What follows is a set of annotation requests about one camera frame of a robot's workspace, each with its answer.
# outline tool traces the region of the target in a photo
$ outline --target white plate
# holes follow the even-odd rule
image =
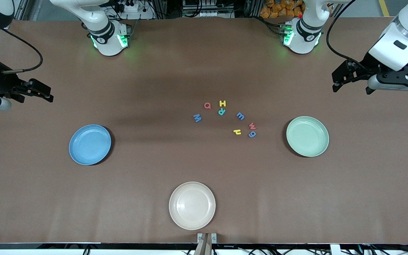
[[[330,141],[324,124],[308,116],[293,119],[286,129],[286,138],[293,150],[306,157],[321,155]]]
[[[170,198],[171,218],[186,230],[205,227],[215,214],[215,197],[202,183],[190,181],[178,186]]]

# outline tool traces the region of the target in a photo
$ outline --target black cable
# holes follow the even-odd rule
[[[114,12],[116,13],[116,15],[119,17],[119,19],[117,19],[117,21],[121,21],[122,18],[119,16],[119,13],[116,11],[116,9],[114,8],[113,5],[111,5],[111,8],[113,8]]]
[[[381,249],[381,248],[377,248],[374,245],[371,245],[374,249],[380,250],[380,252],[385,253],[386,255],[390,255],[389,253],[387,253],[385,250]]]
[[[355,2],[355,0],[351,0],[351,1],[343,8],[343,10],[340,11],[340,13],[338,13],[338,15],[336,15],[335,19],[333,20],[333,22],[330,24],[330,27],[328,28],[327,36],[326,36],[326,39],[325,39],[325,40],[326,40],[326,42],[327,42],[328,48],[329,48],[331,51],[333,51],[333,53],[335,53],[336,55],[338,55],[338,56],[340,56],[340,57],[342,57],[342,58],[345,58],[345,59],[347,59],[347,60],[353,61],[354,63],[356,63],[357,65],[359,65],[361,68],[363,68],[365,71],[369,72],[369,70],[368,70],[366,67],[364,67],[361,63],[359,63],[357,60],[355,60],[355,59],[353,59],[353,58],[350,58],[350,57],[348,57],[348,56],[346,56],[346,55],[343,55],[343,54],[337,52],[337,51],[330,45],[330,41],[329,41],[330,31],[332,30],[333,25],[334,25],[335,22],[338,20],[338,18],[341,16],[341,14],[342,14],[351,4],[353,4],[353,2]]]
[[[158,12],[152,5],[151,5],[151,2],[149,2],[149,1],[147,1],[147,3],[149,4],[149,6],[151,7],[151,9],[152,9],[152,11],[154,11],[155,12],[155,15],[157,16],[156,17],[156,19],[159,19],[158,17],[160,16],[159,15],[159,13],[160,14],[162,14],[162,15],[164,15],[164,16],[166,16],[166,14],[165,13],[162,13],[162,12]]]
[[[253,252],[254,252],[255,250],[260,250],[262,253],[264,253],[264,255],[268,255],[264,250],[259,249],[259,248],[252,250],[250,253],[248,253],[248,255],[253,255]]]
[[[343,251],[343,250],[341,250],[341,252],[342,252],[342,253],[349,254],[349,255],[353,255],[353,253],[352,253],[352,252],[350,252],[349,250],[347,250],[347,251]]]
[[[306,248],[305,248],[305,250],[307,250],[307,251],[309,251],[309,252],[312,252],[312,253],[314,253],[315,255],[320,255],[319,253],[314,252],[314,251],[312,251],[312,250],[309,250],[309,249],[306,249]]]
[[[272,255],[283,255],[280,252],[278,252],[277,248],[274,245],[266,246],[266,247],[259,247],[257,250],[260,250],[263,253],[265,253],[262,249],[268,250]]]
[[[295,249],[295,248],[292,248],[292,249],[290,249],[290,250],[287,250],[285,253],[283,253],[283,255],[286,255],[286,254],[288,254],[290,251],[292,251],[293,249]]]
[[[371,250],[371,255],[377,255],[377,252],[375,252],[372,246],[369,246],[369,249]]]
[[[32,71],[34,69],[37,69],[39,66],[42,65],[42,63],[44,62],[44,57],[42,56],[42,54],[40,53],[40,51],[38,49],[36,49],[33,45],[31,45],[29,42],[25,41],[24,39],[21,39],[20,37],[18,37],[16,34],[12,34],[11,32],[7,31],[6,29],[2,29],[4,32],[6,32],[7,34],[10,34],[11,36],[15,37],[16,39],[24,42],[26,45],[28,45],[29,47],[31,47],[35,52],[37,52],[37,54],[39,55],[40,61],[37,65],[31,67],[31,68],[27,68],[27,69],[21,69],[17,72],[11,72],[11,73],[24,73],[24,72],[28,72],[28,71]]]
[[[203,2],[202,2],[202,0],[199,0],[198,4],[196,5],[196,11],[194,11],[194,14],[192,14],[191,16],[188,16],[185,13],[182,13],[182,15],[187,17],[187,18],[194,18],[194,17],[198,16],[198,14],[201,12],[202,9],[203,9]]]
[[[97,246],[94,244],[88,244],[86,245],[86,248],[84,248],[83,255],[89,255],[91,253],[91,248],[94,247],[97,249]]]
[[[257,19],[258,21],[261,21],[262,23],[264,23],[272,33],[274,33],[276,35],[283,35],[279,31],[276,31],[275,29],[272,28],[272,27],[279,28],[280,25],[278,25],[278,24],[273,24],[273,23],[267,22],[267,21],[264,20],[264,18],[258,17],[258,16],[248,16],[247,18]]]
[[[82,27],[83,29],[86,29],[86,30],[87,30],[87,27],[86,27],[86,25],[84,24],[84,22],[81,22],[81,27]],[[88,38],[90,39],[90,38],[91,38],[91,33],[86,34],[86,37],[88,37]]]
[[[241,10],[241,9],[243,9],[243,6],[240,7],[240,8],[238,8],[238,9],[236,9],[236,10],[234,10],[234,8],[233,8],[233,10],[231,11],[231,14],[229,15],[229,18],[231,18],[232,13],[234,13],[234,18],[235,18],[235,12],[238,11],[238,10]]]
[[[364,255],[364,249],[360,245],[357,245],[357,248],[358,248],[358,250],[356,250],[356,252],[359,255]]]

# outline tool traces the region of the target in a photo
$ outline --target plate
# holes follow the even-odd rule
[[[286,138],[290,147],[305,157],[321,155],[330,141],[324,124],[309,116],[293,119],[286,129]]]
[[[215,197],[202,183],[190,181],[178,186],[170,198],[170,215],[186,230],[205,227],[215,214]]]
[[[80,165],[94,165],[102,161],[111,148],[111,136],[100,125],[87,125],[78,129],[70,139],[68,152]]]

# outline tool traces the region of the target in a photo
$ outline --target blue plate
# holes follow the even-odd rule
[[[68,152],[73,161],[80,165],[94,165],[102,161],[111,148],[111,136],[100,125],[87,125],[73,134]]]

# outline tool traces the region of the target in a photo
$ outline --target yellow floor line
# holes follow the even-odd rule
[[[382,14],[384,17],[389,17],[390,13],[388,13],[387,5],[385,4],[385,0],[379,0],[380,8],[382,9]]]

